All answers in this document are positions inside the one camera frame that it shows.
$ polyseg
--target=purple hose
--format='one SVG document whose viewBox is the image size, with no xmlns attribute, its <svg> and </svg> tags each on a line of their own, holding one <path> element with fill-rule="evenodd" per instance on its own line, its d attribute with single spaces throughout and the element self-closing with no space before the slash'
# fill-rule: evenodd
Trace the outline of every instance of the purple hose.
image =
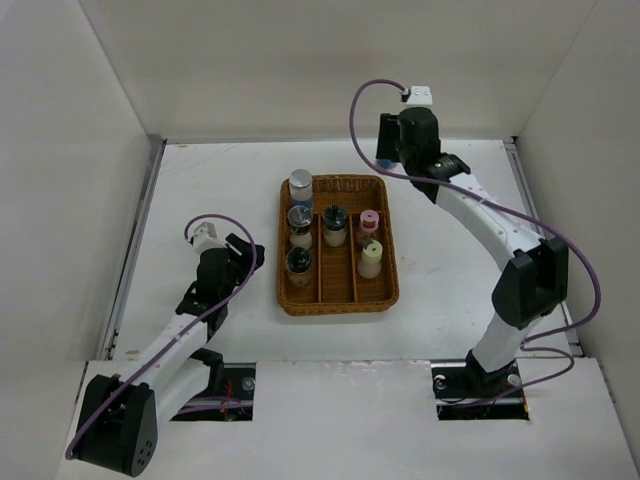
<svg viewBox="0 0 640 480">
<path fill-rule="evenodd" d="M 392 178 L 399 178 L 401 180 L 410 180 L 412 182 L 418 182 L 418 183 L 428 183 L 431 185 L 438 185 L 439 187 L 444 187 L 444 188 L 450 188 L 452 190 L 455 190 L 458 193 L 462 193 L 464 195 L 466 195 L 467 197 L 473 198 L 474 200 L 477 201 L 482 201 L 484 205 L 497 210 L 499 212 L 502 213 L 506 213 L 508 215 L 517 217 L 521 220 L 525 220 L 527 222 L 531 222 L 534 225 L 537 225 L 538 227 L 546 230 L 547 232 L 555 235 L 556 237 L 560 238 L 563 242 L 565 242 L 567 244 L 567 246 L 569 247 L 569 249 L 571 249 L 571 251 L 576 255 L 576 257 L 578 257 L 578 259 L 580 260 L 580 262 L 582 262 L 582 264 L 584 265 L 584 268 L 587 270 L 587 274 L 589 275 L 589 278 L 591 279 L 591 282 L 593 283 L 593 291 L 594 291 L 594 300 L 593 300 L 593 307 L 591 308 L 591 311 L 587 314 L 586 317 L 584 317 L 582 320 L 573 323 L 571 325 L 567 325 L 564 327 L 559 327 L 559 328 L 554 328 L 552 330 L 543 332 L 543 333 L 538 333 L 536 335 L 532 335 L 530 337 L 528 337 L 527 339 L 525 339 L 525 344 L 533 341 L 533 340 L 537 340 L 540 338 L 544 338 L 544 337 L 548 337 L 550 335 L 554 335 L 556 333 L 560 333 L 560 332 L 567 332 L 569 330 L 574 330 L 578 327 L 581 327 L 583 325 L 585 325 L 586 323 L 590 322 L 591 320 L 593 320 L 593 318 L 596 316 L 596 314 L 598 313 L 598 310 L 600 310 L 600 304 L 602 303 L 602 290 L 600 287 L 600 281 L 598 280 L 598 276 L 596 275 L 595 269 L 593 268 L 593 266 L 591 265 L 591 262 L 589 262 L 589 259 L 586 257 L 586 255 L 578 248 L 578 246 L 570 239 L 568 238 L 566 235 L 564 235 L 561 231 L 559 231 L 557 228 L 555 228 L 552 225 L 549 225 L 546 222 L 543 222 L 542 220 L 538 220 L 535 217 L 532 217 L 530 215 L 526 215 L 524 213 L 518 212 L 517 210 L 513 210 L 511 208 L 507 208 L 507 207 L 503 207 L 502 205 L 499 205 L 497 203 L 491 202 L 489 200 L 485 200 L 484 197 L 482 197 L 481 195 L 478 195 L 477 193 L 474 192 L 470 192 L 465 188 L 459 187 L 457 185 L 453 185 L 451 183 L 448 182 L 442 182 L 440 180 L 433 180 L 430 178 L 423 178 L 423 177 L 412 177 L 409 175 L 402 175 L 400 173 L 393 173 L 390 172 L 388 170 L 385 170 L 384 168 L 378 167 L 375 164 L 373 164 L 365 155 L 365 153 L 362 151 L 362 148 L 360 148 L 360 144 L 358 143 L 358 138 L 356 137 L 356 128 L 355 128 L 355 116 L 356 116 L 356 106 L 358 105 L 358 100 L 360 99 L 360 96 L 362 95 L 362 92 L 364 92 L 364 90 L 371 86 L 371 85 L 391 85 L 393 87 L 396 87 L 398 90 L 405 92 L 406 89 L 403 85 L 401 85 L 398 82 L 395 82 L 393 80 L 387 80 L 384 78 L 378 78 L 375 80 L 369 80 L 368 82 L 363 83 L 360 88 L 358 88 L 358 90 L 356 91 L 355 95 L 353 96 L 353 100 L 351 102 L 351 108 L 349 109 L 349 133 L 351 135 L 351 141 L 353 142 L 353 146 L 356 149 L 356 152 L 358 153 L 358 155 L 360 156 L 360 158 L 373 170 L 375 170 L 376 172 L 378 172 L 380 175 L 386 175 L 387 177 L 392 177 Z M 461 404 L 459 405 L 460 407 L 473 407 L 473 406 L 479 406 L 479 405 L 484 405 L 490 402 L 493 402 L 494 400 L 504 397 L 506 395 L 510 395 L 511 393 L 520 391 L 522 389 L 524 389 L 525 387 L 531 386 L 531 385 L 535 385 L 537 383 L 542 383 L 546 380 L 550 380 L 552 378 L 558 377 L 560 375 L 563 375 L 564 373 L 567 373 L 569 370 L 571 370 L 575 364 L 575 361 L 573 360 L 572 356 L 566 352 L 563 352 L 561 350 L 557 350 L 557 349 L 553 349 L 553 348 L 545 348 L 545 347 L 536 347 L 536 348 L 524 348 L 521 347 L 521 350 L 523 351 L 528 351 L 528 352 L 534 352 L 534 351 L 546 351 L 546 352 L 554 352 L 554 353 L 560 353 L 561 355 L 564 355 L 565 357 L 568 357 L 571 360 L 570 365 L 565 368 L 564 370 L 555 373 L 553 375 L 549 375 L 543 378 L 540 378 L 538 380 L 532 380 L 530 382 L 527 383 L 523 383 L 521 386 L 519 387 L 515 387 L 512 388 L 510 390 L 507 390 L 503 393 L 501 393 L 500 395 L 491 398 L 489 400 L 482 400 L 482 401 L 478 401 L 478 402 L 473 402 L 473 403 L 469 403 L 469 404 Z"/>
<path fill-rule="evenodd" d="M 249 272 L 247 273 L 247 276 L 245 277 L 243 282 L 240 285 L 238 285 L 238 288 L 236 288 L 233 292 L 231 292 L 231 294 L 227 298 L 220 301 L 219 303 L 211 307 L 209 310 L 204 312 L 202 315 L 200 315 L 199 317 L 191 321 L 186 327 L 184 327 L 178 333 L 178 335 L 176 335 L 176 337 L 172 338 L 167 343 L 167 345 L 164 348 L 162 348 L 162 350 L 160 350 L 151 360 L 149 360 L 147 363 L 142 365 L 137 372 L 131 375 L 131 377 L 129 377 L 122 385 L 120 385 L 116 390 L 114 390 L 113 393 L 109 395 L 109 397 L 107 397 L 107 399 L 102 403 L 102 405 L 100 405 L 96 409 L 96 411 L 91 414 L 91 416 L 87 419 L 87 421 L 78 429 L 75 436 L 71 439 L 71 442 L 69 442 L 69 446 L 64 452 L 64 456 L 67 460 L 72 460 L 74 458 L 74 449 L 78 445 L 78 442 L 80 441 L 80 439 L 82 439 L 82 437 L 87 433 L 89 428 L 91 428 L 91 426 L 96 422 L 96 420 L 98 420 L 100 415 L 102 415 L 109 408 L 109 406 L 118 398 L 118 396 L 120 396 L 122 392 L 124 392 L 127 389 L 129 385 L 131 385 L 138 378 L 140 378 L 158 360 L 160 360 L 164 356 L 164 354 L 167 353 L 171 349 L 171 347 L 173 347 L 178 342 L 177 340 L 178 338 L 183 337 L 189 330 L 191 330 L 198 323 L 200 323 L 203 318 L 207 317 L 208 315 L 212 314 L 219 308 L 222 308 L 224 305 L 229 303 L 229 301 L 233 297 L 235 297 L 240 292 L 240 290 L 244 288 L 244 286 L 247 284 L 247 282 L 251 278 L 251 275 L 253 275 L 253 272 L 255 272 L 256 259 L 258 257 L 258 251 L 256 250 L 256 243 L 253 241 L 253 237 L 249 233 L 249 230 L 247 230 L 240 222 L 238 222 L 237 220 L 234 220 L 231 217 L 227 217 L 226 215 L 219 215 L 217 213 L 206 213 L 204 215 L 198 215 L 197 217 L 192 218 L 189 221 L 189 223 L 187 223 L 187 226 L 184 229 L 184 238 L 185 239 L 189 238 L 188 237 L 189 227 L 191 227 L 191 225 L 193 225 L 195 222 L 202 220 L 204 218 L 218 218 L 220 220 L 226 220 L 227 222 L 231 222 L 240 230 L 242 230 L 242 232 L 247 236 L 247 240 L 249 240 L 249 243 L 251 244 L 251 255 L 252 255 L 251 267 L 249 267 Z"/>
</svg>

